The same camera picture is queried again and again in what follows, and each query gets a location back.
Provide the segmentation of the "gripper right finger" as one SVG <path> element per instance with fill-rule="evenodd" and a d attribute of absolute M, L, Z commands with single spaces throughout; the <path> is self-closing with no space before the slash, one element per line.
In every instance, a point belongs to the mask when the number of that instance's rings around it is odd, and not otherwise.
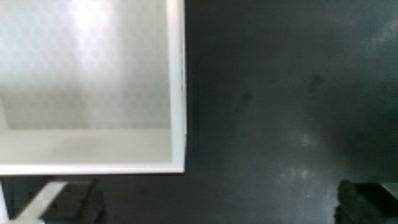
<path fill-rule="evenodd" d="M 339 182 L 333 224 L 398 224 L 398 182 Z"/>

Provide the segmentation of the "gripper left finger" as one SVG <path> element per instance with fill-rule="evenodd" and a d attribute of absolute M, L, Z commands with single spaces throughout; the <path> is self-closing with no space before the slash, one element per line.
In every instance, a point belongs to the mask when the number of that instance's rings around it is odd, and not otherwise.
<path fill-rule="evenodd" d="M 99 181 L 47 182 L 6 224 L 106 224 Z"/>

